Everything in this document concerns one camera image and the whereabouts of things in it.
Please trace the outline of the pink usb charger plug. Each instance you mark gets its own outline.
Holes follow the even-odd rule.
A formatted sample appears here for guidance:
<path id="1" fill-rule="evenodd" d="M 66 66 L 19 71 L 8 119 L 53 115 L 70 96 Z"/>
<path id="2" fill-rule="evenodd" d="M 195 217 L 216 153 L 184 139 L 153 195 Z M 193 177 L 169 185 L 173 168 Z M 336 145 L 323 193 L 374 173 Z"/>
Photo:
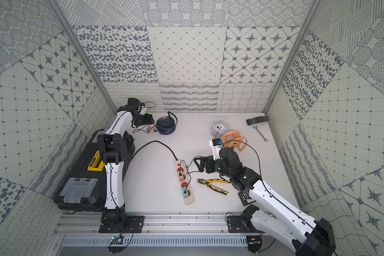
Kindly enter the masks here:
<path id="1" fill-rule="evenodd" d="M 177 169 L 177 173 L 178 173 L 178 179 L 180 181 L 185 180 L 184 169 L 182 167 L 179 167 Z"/>

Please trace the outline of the teal usb charger plug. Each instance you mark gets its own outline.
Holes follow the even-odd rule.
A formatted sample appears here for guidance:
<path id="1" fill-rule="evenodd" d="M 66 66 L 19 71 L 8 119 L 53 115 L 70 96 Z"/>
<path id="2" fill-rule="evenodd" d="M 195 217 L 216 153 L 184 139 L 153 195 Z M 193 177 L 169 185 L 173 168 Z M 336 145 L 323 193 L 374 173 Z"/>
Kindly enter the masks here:
<path id="1" fill-rule="evenodd" d="M 190 196 L 190 191 L 186 187 L 181 188 L 183 198 L 188 198 Z"/>

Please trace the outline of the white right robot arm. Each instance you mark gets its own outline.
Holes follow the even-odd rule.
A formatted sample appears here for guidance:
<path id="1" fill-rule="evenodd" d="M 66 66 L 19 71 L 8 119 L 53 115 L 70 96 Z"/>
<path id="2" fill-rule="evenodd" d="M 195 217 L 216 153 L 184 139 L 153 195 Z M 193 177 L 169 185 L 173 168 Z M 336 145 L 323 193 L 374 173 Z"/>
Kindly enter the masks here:
<path id="1" fill-rule="evenodd" d="M 255 205 L 243 211 L 253 228 L 263 231 L 291 249 L 297 256 L 332 256 L 336 242 L 332 225 L 324 218 L 316 220 L 275 192 L 254 170 L 244 166 L 231 148 L 216 149 L 213 156 L 196 157 L 200 172 L 217 172 L 229 178 L 239 192 L 266 208 Z"/>

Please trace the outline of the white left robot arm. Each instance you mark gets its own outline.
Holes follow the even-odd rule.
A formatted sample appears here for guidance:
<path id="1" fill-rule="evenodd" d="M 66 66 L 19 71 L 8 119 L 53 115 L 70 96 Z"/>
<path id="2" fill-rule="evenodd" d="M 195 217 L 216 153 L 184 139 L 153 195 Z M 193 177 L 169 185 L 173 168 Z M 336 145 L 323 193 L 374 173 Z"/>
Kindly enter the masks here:
<path id="1" fill-rule="evenodd" d="M 123 196 L 124 166 L 131 162 L 130 149 L 133 138 L 125 140 L 128 127 L 139 127 L 154 123 L 153 116 L 145 113 L 145 104 L 136 98 L 129 98 L 125 106 L 117 111 L 111 127 L 97 137 L 99 153 L 106 169 L 106 202 L 102 212 L 101 226 L 110 229 L 124 229 L 129 223 L 125 216 Z"/>

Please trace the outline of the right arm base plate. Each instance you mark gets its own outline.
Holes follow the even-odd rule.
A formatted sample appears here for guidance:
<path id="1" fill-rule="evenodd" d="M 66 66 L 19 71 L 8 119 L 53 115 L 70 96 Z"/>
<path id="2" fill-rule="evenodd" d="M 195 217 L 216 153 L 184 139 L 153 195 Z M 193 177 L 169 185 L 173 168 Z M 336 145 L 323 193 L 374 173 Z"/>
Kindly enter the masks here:
<path id="1" fill-rule="evenodd" d="M 249 223 L 240 215 L 227 215 L 226 222 L 229 233 L 249 233 L 251 231 Z"/>

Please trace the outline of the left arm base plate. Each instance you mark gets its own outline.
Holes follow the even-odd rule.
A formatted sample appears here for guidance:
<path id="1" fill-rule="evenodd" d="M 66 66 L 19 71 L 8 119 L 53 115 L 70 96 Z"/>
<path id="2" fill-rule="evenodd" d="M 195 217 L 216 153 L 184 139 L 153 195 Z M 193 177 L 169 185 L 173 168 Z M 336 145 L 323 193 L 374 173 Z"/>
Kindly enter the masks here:
<path id="1" fill-rule="evenodd" d="M 117 217 L 102 217 L 99 233 L 135 233 L 142 232 L 145 216 L 132 215 Z"/>

